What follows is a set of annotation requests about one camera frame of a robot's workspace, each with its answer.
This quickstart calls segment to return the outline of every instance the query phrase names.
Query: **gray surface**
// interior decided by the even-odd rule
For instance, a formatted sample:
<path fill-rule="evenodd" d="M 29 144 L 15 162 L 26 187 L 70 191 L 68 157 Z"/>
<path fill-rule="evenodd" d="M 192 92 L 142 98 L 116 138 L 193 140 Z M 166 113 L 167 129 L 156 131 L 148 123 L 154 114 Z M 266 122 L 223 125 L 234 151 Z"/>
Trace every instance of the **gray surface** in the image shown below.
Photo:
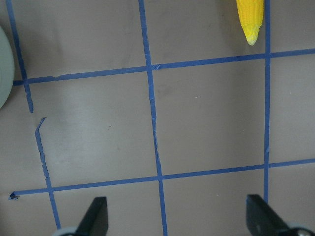
<path fill-rule="evenodd" d="M 272 59 L 270 162 L 315 157 L 314 55 Z"/>
<path fill-rule="evenodd" d="M 264 61 L 154 71 L 164 174 L 263 164 Z"/>
<path fill-rule="evenodd" d="M 145 65 L 137 0 L 13 0 L 29 78 Z"/>
<path fill-rule="evenodd" d="M 158 182 L 123 184 L 56 192 L 63 227 L 80 223 L 94 197 L 106 196 L 109 228 L 106 236 L 161 236 Z"/>
<path fill-rule="evenodd" d="M 272 0 L 272 52 L 315 48 L 315 1 Z"/>
<path fill-rule="evenodd" d="M 35 129 L 24 88 L 13 87 L 0 109 L 0 193 L 46 187 Z"/>
<path fill-rule="evenodd" d="M 169 236 L 250 236 L 246 195 L 262 195 L 263 170 L 164 182 Z"/>
<path fill-rule="evenodd" d="M 315 164 L 271 168 L 269 204 L 286 222 L 315 231 Z"/>
<path fill-rule="evenodd" d="M 18 201 L 0 194 L 0 209 L 0 235 L 50 236 L 56 230 L 48 193 L 26 195 Z"/>
<path fill-rule="evenodd" d="M 239 23 L 236 1 L 146 0 L 152 63 L 265 52 L 264 23 L 254 47 Z"/>
<path fill-rule="evenodd" d="M 137 0 L 12 0 L 29 78 L 144 66 Z M 264 53 L 264 23 L 247 44 L 234 0 L 144 0 L 152 63 Z M 314 1 L 271 1 L 272 51 L 314 48 Z M 0 25 L 12 45 L 5 0 Z M 270 162 L 314 158 L 315 56 L 272 59 Z M 264 60 L 154 71 L 157 144 L 164 174 L 263 164 Z M 16 79 L 21 75 L 17 69 Z M 155 176 L 147 74 L 31 84 L 0 109 L 0 235 L 49 236 L 34 132 L 54 186 Z M 314 226 L 314 164 L 270 169 L 269 200 L 288 221 Z M 63 227 L 76 226 L 93 197 L 109 199 L 109 235 L 161 236 L 158 182 L 55 192 Z M 248 193 L 263 194 L 263 170 L 164 180 L 169 236 L 249 236 Z"/>
<path fill-rule="evenodd" d="M 146 73 L 31 91 L 53 186 L 157 175 Z"/>

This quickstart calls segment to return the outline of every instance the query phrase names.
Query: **yellow corn cob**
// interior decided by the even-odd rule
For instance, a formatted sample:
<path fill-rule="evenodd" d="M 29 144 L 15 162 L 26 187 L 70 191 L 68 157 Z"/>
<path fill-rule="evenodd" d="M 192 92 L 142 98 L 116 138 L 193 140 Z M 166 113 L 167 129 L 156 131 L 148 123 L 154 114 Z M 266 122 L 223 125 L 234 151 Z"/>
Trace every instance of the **yellow corn cob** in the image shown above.
<path fill-rule="evenodd" d="M 236 0 L 238 15 L 246 40 L 254 45 L 264 14 L 264 0 Z"/>

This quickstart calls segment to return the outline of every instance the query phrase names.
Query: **grid line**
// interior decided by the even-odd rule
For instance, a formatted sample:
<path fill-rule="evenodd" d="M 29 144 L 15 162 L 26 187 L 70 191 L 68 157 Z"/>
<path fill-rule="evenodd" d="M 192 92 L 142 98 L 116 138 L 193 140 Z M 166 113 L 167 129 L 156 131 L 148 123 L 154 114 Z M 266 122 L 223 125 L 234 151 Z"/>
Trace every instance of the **grid line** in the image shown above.
<path fill-rule="evenodd" d="M 281 168 L 281 167 L 297 166 L 297 165 L 304 165 L 304 164 L 315 164 L 315 158 L 296 160 L 296 161 L 269 163 L 269 168 Z M 217 169 L 217 170 L 208 170 L 208 171 L 170 174 L 170 175 L 164 175 L 162 176 L 162 178 L 163 179 L 177 179 L 177 178 L 196 177 L 196 176 L 211 176 L 211 175 L 219 175 L 219 174 L 225 174 L 225 173 L 263 170 L 263 169 L 264 169 L 264 164 L 261 164 L 261 165 L 253 165 L 253 166 L 241 166 L 241 167 L 233 167 L 233 168 L 225 168 L 225 169 Z M 111 181 L 96 182 L 96 183 L 66 185 L 66 186 L 60 186 L 60 187 L 52 187 L 52 191 L 55 192 L 55 191 L 75 190 L 75 189 L 82 189 L 82 188 L 105 187 L 105 186 L 120 185 L 120 184 L 151 182 L 151 181 L 158 181 L 158 179 L 159 179 L 158 176 L 153 176 L 153 177 L 111 180 Z M 47 188 L 18 190 L 18 191 L 12 192 L 11 196 L 13 196 L 14 198 L 20 195 L 29 195 L 29 194 L 38 194 L 38 193 L 47 193 L 47 192 L 48 192 Z"/>
<path fill-rule="evenodd" d="M 164 198 L 164 188 L 163 188 L 163 175 L 162 175 L 161 162 L 159 160 L 159 154 L 158 154 L 158 141 L 157 141 L 157 131 L 156 131 L 157 113 L 156 113 L 156 105 L 155 105 L 155 97 L 154 97 L 154 82 L 153 82 L 153 74 L 152 74 L 153 67 L 151 64 L 151 55 L 150 55 L 144 0 L 139 0 L 139 13 L 140 13 L 141 31 L 142 31 L 142 39 L 143 39 L 143 49 L 144 49 L 146 65 L 147 65 L 149 100 L 150 100 L 150 107 L 151 107 L 154 149 L 155 149 L 155 155 L 156 155 L 158 191 L 159 191 L 159 200 L 160 200 L 160 208 L 161 208 L 163 236 L 167 236 L 167 221 L 166 221 L 165 198 Z"/>
<path fill-rule="evenodd" d="M 269 122 L 270 122 L 270 0 L 265 0 L 265 131 L 264 131 L 264 200 L 268 202 L 269 191 Z"/>
<path fill-rule="evenodd" d="M 294 57 L 294 56 L 303 56 L 303 55 L 309 55 L 309 54 L 315 54 L 315 48 L 270 53 L 270 58 Z M 250 55 L 242 55 L 242 56 L 234 56 L 234 57 L 161 63 L 161 64 L 152 65 L 152 70 L 174 69 L 174 68 L 182 68 L 182 67 L 190 67 L 190 66 L 211 65 L 211 64 L 257 60 L 257 59 L 266 59 L 266 54 L 250 54 Z M 146 72 L 146 71 L 147 71 L 146 66 L 138 66 L 138 67 L 130 67 L 130 68 L 119 68 L 119 69 L 110 69 L 110 70 L 101 70 L 101 71 L 92 71 L 92 72 L 64 74 L 64 75 L 60 75 L 56 77 L 54 76 L 36 77 L 36 78 L 29 78 L 27 79 L 27 81 L 29 84 L 36 84 L 36 83 L 45 83 L 45 82 L 52 82 L 52 81 L 83 79 L 83 78 L 92 78 L 92 77 L 97 77 L 97 76 L 120 75 L 120 74 Z M 23 80 L 15 80 L 13 82 L 13 86 L 20 86 L 20 85 L 24 85 Z"/>
<path fill-rule="evenodd" d="M 20 38 L 19 38 L 18 31 L 16 28 L 14 11 L 13 11 L 13 6 L 12 6 L 11 0 L 6 0 L 6 8 L 7 8 L 10 24 L 11 24 L 11 30 L 12 30 L 16 55 L 18 57 L 20 71 L 21 71 L 23 85 L 24 85 L 24 90 L 26 93 L 26 99 L 27 99 L 27 102 L 29 105 L 29 110 L 31 113 L 33 113 L 34 107 L 33 107 L 33 101 L 32 101 L 32 96 L 31 96 L 31 89 L 30 89 L 30 85 L 28 83 L 28 77 L 26 74 L 25 66 L 24 66 L 24 60 L 22 57 L 22 51 L 21 51 L 21 47 L 20 47 Z"/>
<path fill-rule="evenodd" d="M 49 194 L 50 204 L 51 204 L 51 207 L 53 210 L 55 223 L 56 223 L 57 229 L 60 229 L 61 225 L 60 225 L 60 220 L 59 220 L 59 216 L 58 216 L 57 205 L 56 205 L 56 201 L 55 201 L 55 197 L 54 197 L 54 192 L 52 191 L 52 185 L 51 185 L 49 172 L 48 172 L 48 168 L 47 168 L 46 160 L 45 160 L 44 148 L 43 148 L 43 145 L 41 143 L 41 137 L 40 137 L 40 132 L 39 132 L 39 129 L 40 129 L 40 127 L 41 127 L 41 125 L 45 119 L 46 118 L 41 119 L 41 121 L 40 121 L 40 123 L 39 123 L 39 125 L 35 131 L 35 137 L 36 137 L 38 151 L 40 154 L 40 160 L 42 162 L 42 167 L 43 167 L 43 171 L 44 171 L 44 175 L 45 175 L 45 181 L 46 181 L 47 190 L 48 190 L 48 194 Z"/>

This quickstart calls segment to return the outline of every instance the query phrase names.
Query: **toy corn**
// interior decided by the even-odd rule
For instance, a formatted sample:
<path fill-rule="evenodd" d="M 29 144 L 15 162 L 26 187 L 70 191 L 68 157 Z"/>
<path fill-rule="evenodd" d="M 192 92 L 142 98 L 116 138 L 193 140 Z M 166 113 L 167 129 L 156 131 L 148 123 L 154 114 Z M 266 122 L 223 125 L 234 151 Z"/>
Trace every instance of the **toy corn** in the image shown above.
<path fill-rule="evenodd" d="M 236 0 L 241 26 L 249 45 L 254 45 L 264 14 L 264 0 Z"/>

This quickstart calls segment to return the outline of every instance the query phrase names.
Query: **black plastic part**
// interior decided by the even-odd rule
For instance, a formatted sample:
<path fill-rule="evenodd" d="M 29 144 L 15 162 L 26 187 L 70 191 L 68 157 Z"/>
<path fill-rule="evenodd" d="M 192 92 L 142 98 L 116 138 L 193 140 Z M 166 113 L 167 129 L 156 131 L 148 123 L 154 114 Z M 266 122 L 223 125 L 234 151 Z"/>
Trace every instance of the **black plastic part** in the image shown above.
<path fill-rule="evenodd" d="M 259 195 L 247 196 L 246 224 L 253 236 L 286 236 L 289 226 Z"/>
<path fill-rule="evenodd" d="M 105 236 L 108 230 L 106 197 L 94 198 L 87 213 L 78 226 L 75 235 Z"/>

